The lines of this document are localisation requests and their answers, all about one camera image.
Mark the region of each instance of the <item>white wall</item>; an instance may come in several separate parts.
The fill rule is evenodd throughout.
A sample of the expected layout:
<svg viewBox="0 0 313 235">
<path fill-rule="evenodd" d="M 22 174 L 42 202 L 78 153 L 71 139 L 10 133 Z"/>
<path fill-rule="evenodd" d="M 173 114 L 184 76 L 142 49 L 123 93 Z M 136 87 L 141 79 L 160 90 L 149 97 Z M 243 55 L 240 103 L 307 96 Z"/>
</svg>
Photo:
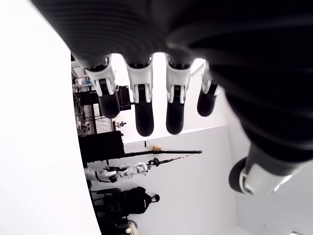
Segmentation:
<svg viewBox="0 0 313 235">
<path fill-rule="evenodd" d="M 245 157 L 249 140 L 230 110 L 224 96 L 226 119 L 233 163 Z M 252 235 L 290 235 L 296 231 L 313 235 L 313 165 L 282 185 L 267 197 L 252 197 L 236 193 L 236 211 L 240 226 Z"/>
<path fill-rule="evenodd" d="M 250 235 L 250 233 L 240 226 L 234 226 L 223 230 L 219 235 Z"/>
<path fill-rule="evenodd" d="M 120 86 L 130 85 L 127 68 L 124 59 L 120 54 L 112 55 L 112 67 L 116 71 L 115 81 Z M 142 137 L 138 134 L 135 126 L 134 106 L 131 110 L 122 111 L 116 118 L 116 121 L 124 121 L 127 123 L 120 130 L 124 134 L 124 143 L 142 141 L 169 136 L 166 130 L 166 58 L 164 53 L 155 53 L 153 58 L 153 113 L 155 128 L 154 132 L 149 137 Z M 197 112 L 197 102 L 201 88 L 201 72 L 194 74 L 189 83 L 189 89 L 186 95 L 185 104 L 185 120 L 183 131 L 211 128 L 225 125 L 225 120 L 221 115 L 220 101 L 217 99 L 217 104 L 214 112 L 209 117 L 201 117 Z M 133 101 L 133 93 L 130 90 L 131 101 Z"/>
<path fill-rule="evenodd" d="M 0 234 L 100 235 L 73 115 L 70 51 L 30 1 L 0 6 Z"/>
<path fill-rule="evenodd" d="M 148 140 L 147 145 L 203 150 L 203 154 L 153 167 L 147 176 L 136 175 L 114 184 L 94 183 L 94 189 L 142 186 L 148 193 L 160 195 L 160 201 L 151 204 L 144 214 L 129 216 L 138 223 L 139 234 L 210 235 L 235 226 L 235 193 L 228 185 L 231 158 L 225 126 Z M 141 150 L 144 150 L 143 141 L 125 145 L 126 152 Z M 157 157 L 165 160 L 175 156 L 178 155 Z M 110 160 L 110 165 L 148 162 L 153 157 Z M 104 166 L 101 162 L 91 165 L 98 169 Z"/>
</svg>

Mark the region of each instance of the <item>small yellow object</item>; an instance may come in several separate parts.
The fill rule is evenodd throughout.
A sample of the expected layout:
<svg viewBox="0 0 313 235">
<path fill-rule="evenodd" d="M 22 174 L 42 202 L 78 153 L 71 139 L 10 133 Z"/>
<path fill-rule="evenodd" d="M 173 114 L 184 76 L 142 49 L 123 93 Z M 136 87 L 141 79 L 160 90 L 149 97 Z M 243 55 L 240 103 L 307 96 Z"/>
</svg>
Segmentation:
<svg viewBox="0 0 313 235">
<path fill-rule="evenodd" d="M 152 151 L 158 151 L 158 150 L 161 150 L 161 147 L 153 145 Z"/>
</svg>

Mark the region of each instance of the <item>black pole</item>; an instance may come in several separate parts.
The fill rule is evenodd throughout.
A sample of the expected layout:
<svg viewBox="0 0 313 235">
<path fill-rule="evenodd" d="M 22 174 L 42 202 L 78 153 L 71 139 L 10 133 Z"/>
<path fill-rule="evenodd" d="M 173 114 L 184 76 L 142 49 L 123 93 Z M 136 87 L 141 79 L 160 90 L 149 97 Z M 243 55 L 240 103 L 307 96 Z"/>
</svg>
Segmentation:
<svg viewBox="0 0 313 235">
<path fill-rule="evenodd" d="M 135 152 L 135 153 L 125 153 L 125 158 L 126 157 L 133 157 L 133 156 L 139 156 L 139 155 L 146 155 L 146 154 L 193 154 L 193 153 L 202 153 L 202 151 L 197 151 L 197 150 L 190 150 L 190 151 L 185 151 L 185 150 L 156 150 L 156 151 L 143 151 L 143 152 Z"/>
</svg>

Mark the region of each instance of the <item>black fingertip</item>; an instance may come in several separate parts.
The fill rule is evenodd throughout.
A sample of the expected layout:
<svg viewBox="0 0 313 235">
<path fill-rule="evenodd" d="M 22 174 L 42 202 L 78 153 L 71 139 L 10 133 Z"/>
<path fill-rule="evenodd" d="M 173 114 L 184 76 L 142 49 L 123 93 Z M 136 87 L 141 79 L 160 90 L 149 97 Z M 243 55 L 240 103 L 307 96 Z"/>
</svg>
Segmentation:
<svg viewBox="0 0 313 235">
<path fill-rule="evenodd" d="M 120 111 L 117 93 L 114 92 L 113 95 L 104 94 L 99 96 L 99 107 L 105 117 L 115 118 Z"/>
<path fill-rule="evenodd" d="M 242 169 L 244 169 L 246 165 L 246 157 L 242 158 L 239 162 L 237 162 L 233 168 L 230 171 L 229 174 L 229 178 L 228 178 L 228 182 L 230 187 L 237 191 L 237 192 L 242 192 L 241 188 L 240 188 L 240 184 L 239 184 L 239 177 L 240 177 L 240 172 L 242 171 Z"/>
<path fill-rule="evenodd" d="M 179 134 L 184 126 L 184 104 L 167 102 L 166 129 L 172 135 Z"/>
<path fill-rule="evenodd" d="M 202 117 L 208 117 L 214 110 L 216 96 L 213 94 L 205 94 L 200 90 L 197 110 Z"/>
<path fill-rule="evenodd" d="M 136 128 L 141 136 L 150 136 L 154 130 L 152 101 L 135 103 Z"/>
</svg>

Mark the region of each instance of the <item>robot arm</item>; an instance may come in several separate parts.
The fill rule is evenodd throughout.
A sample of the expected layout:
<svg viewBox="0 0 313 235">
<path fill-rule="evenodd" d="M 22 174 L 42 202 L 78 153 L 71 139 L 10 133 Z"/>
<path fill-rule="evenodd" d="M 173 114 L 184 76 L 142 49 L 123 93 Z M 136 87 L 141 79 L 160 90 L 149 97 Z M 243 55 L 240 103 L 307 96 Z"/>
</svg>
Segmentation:
<svg viewBox="0 0 313 235">
<path fill-rule="evenodd" d="M 119 106 L 107 55 L 127 58 L 136 126 L 144 136 L 153 131 L 152 74 L 150 65 L 136 67 L 145 60 L 134 58 L 169 55 L 166 125 L 173 134 L 182 129 L 192 62 L 181 55 L 206 59 L 199 114 L 212 112 L 221 85 L 251 140 L 248 157 L 231 171 L 233 189 L 272 193 L 313 159 L 312 7 L 296 1 L 214 1 L 211 7 L 185 0 L 32 2 L 87 69 L 109 118 Z M 145 4 L 150 7 L 138 7 Z"/>
</svg>

